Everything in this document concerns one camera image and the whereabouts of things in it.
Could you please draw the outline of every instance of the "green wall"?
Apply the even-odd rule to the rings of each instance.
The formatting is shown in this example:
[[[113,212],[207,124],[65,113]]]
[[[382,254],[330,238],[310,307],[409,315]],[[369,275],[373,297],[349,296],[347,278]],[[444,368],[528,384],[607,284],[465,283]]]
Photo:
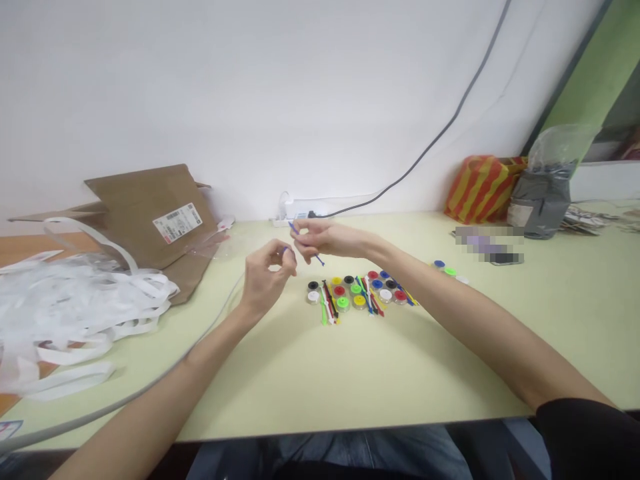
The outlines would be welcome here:
[[[640,0],[613,0],[542,131],[566,123],[602,125],[639,61]]]

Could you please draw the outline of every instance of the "white ribbon pile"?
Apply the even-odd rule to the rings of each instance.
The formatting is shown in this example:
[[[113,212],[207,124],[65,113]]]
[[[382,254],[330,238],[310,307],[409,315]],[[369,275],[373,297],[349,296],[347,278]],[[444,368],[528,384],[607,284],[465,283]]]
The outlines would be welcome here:
[[[99,358],[114,341],[154,330],[179,291],[162,272],[139,269],[126,250],[96,230],[68,218],[46,222],[74,224],[118,250],[129,270],[104,254],[86,253],[27,262],[0,275],[0,393],[40,401],[102,383],[115,366],[91,363],[40,379],[38,361],[75,365]],[[72,348],[76,342],[85,345]]]

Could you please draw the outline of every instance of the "light green table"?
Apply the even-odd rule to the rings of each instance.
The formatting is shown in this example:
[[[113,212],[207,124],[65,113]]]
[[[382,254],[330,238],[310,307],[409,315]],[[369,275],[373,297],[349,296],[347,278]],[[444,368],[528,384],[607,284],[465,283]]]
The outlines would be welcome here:
[[[589,208],[616,212],[610,204]],[[339,221],[377,232],[420,260],[444,260],[552,344],[618,406],[640,408],[637,234],[610,226],[601,237],[525,240],[524,264],[496,267],[456,245],[449,232],[457,224],[439,213]],[[115,344],[106,356],[118,366],[110,380],[49,403],[22,400],[1,420],[23,419],[16,434],[23,435],[114,403],[166,370],[218,312],[243,271],[245,254],[272,237],[289,238],[288,229],[267,222],[240,223],[231,233],[240,240],[234,256],[211,264],[190,302],[170,309],[158,332]],[[342,325],[321,326],[320,308],[305,302],[306,284],[374,269],[359,259],[323,260],[325,267],[300,261],[298,277],[231,354],[179,440],[531,414],[420,307],[390,305],[384,319],[352,309]],[[111,415],[28,449],[76,448]]]

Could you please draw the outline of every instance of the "orange striped bag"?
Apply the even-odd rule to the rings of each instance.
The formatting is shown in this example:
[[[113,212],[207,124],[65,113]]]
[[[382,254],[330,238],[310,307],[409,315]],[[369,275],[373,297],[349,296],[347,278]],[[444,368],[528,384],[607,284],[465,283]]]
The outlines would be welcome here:
[[[460,223],[505,221],[511,191],[526,157],[467,157],[456,175],[445,204],[445,214]]]

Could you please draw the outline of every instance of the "left hand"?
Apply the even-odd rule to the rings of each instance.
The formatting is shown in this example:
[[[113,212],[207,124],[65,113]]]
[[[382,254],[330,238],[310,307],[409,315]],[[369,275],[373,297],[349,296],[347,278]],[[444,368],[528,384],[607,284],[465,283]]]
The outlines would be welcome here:
[[[269,270],[280,265],[278,271]],[[290,276],[296,276],[295,254],[290,245],[273,239],[260,250],[247,257],[245,262],[245,288],[240,306],[247,310],[257,323],[280,298]]]

